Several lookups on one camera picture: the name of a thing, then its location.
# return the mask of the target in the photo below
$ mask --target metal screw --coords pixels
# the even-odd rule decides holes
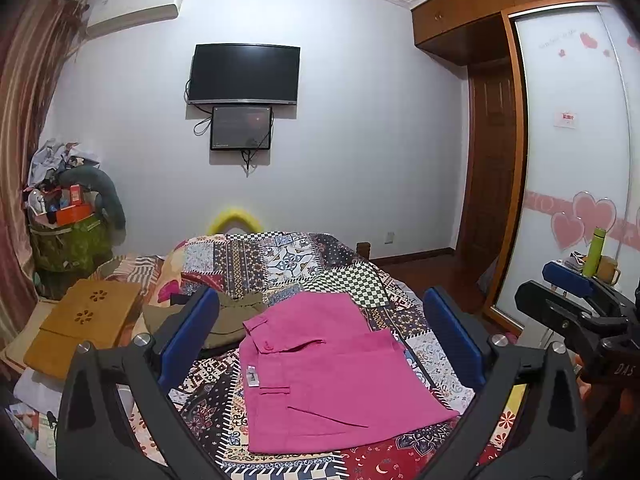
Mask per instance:
[[[136,346],[146,346],[151,341],[151,335],[147,332],[143,332],[142,334],[138,334],[133,338],[133,344]]]
[[[89,341],[83,341],[79,343],[78,346],[76,347],[76,351],[79,354],[86,354],[90,349],[91,349],[91,342]]]
[[[504,334],[494,334],[491,336],[491,342],[496,346],[507,346],[509,340]]]
[[[551,349],[556,354],[564,354],[566,352],[566,346],[564,346],[564,344],[559,341],[553,341],[551,343]]]

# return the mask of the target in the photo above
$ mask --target curtain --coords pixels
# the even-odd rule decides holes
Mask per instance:
[[[81,27],[82,0],[29,0],[0,74],[0,348],[37,301],[22,190],[53,91]]]

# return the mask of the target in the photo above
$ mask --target blue pad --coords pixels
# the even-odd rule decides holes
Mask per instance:
[[[444,291],[440,294],[435,288],[427,290],[422,305],[424,317],[438,338],[460,383],[475,392],[481,390],[486,383],[485,359],[458,319],[471,316],[461,312]]]
[[[171,388],[182,384],[219,311],[218,294],[208,288],[162,352],[162,373],[158,385],[163,393],[167,394]]]
[[[542,268],[542,277],[551,285],[566,290],[578,298],[588,298],[593,293],[588,278],[555,262],[549,262]]]

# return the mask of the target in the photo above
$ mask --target electrical cable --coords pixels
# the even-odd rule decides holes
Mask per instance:
[[[247,173],[249,172],[249,165],[251,164],[252,159],[254,158],[255,154],[258,152],[258,150],[262,146],[262,143],[264,142],[264,140],[271,135],[272,131],[273,131],[273,110],[271,110],[271,122],[269,124],[269,129],[267,130],[267,133],[264,134],[264,137],[262,138],[262,140],[258,143],[258,147],[254,148],[253,150],[240,150],[240,154],[242,155],[242,161],[246,164]]]
[[[188,105],[189,103],[189,95],[188,95],[188,90],[187,88],[189,87],[189,83],[190,83],[191,79],[187,80],[187,82],[184,85],[184,102],[187,103]],[[190,106],[195,106],[198,110],[200,110],[201,112],[204,112],[206,114],[209,114],[208,117],[204,118],[203,120],[201,120],[199,123],[197,123],[194,127],[193,127],[193,134],[196,137],[202,136],[204,135],[204,133],[209,129],[209,124],[213,118],[213,108],[209,111],[209,110],[205,110],[204,108],[199,107],[197,104],[190,104]],[[202,129],[202,130],[198,130],[197,127],[200,126],[201,124],[207,123],[207,125]]]

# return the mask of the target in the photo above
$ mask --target patchwork bedspread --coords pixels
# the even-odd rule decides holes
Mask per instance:
[[[301,290],[347,292],[372,330],[389,328],[404,344],[407,363],[444,406],[464,413],[473,398],[473,391],[458,381],[415,294],[330,235],[268,232],[192,238],[168,255],[150,303],[168,306],[172,292],[191,292],[201,283],[235,298],[261,291],[269,306]],[[362,394],[375,386],[363,384]],[[498,455],[523,392],[519,386],[512,391],[480,462]],[[248,451],[238,350],[195,362],[170,399],[206,452],[233,480],[412,480],[459,420],[354,449],[253,454]],[[142,451],[164,463],[135,407],[130,423]]]

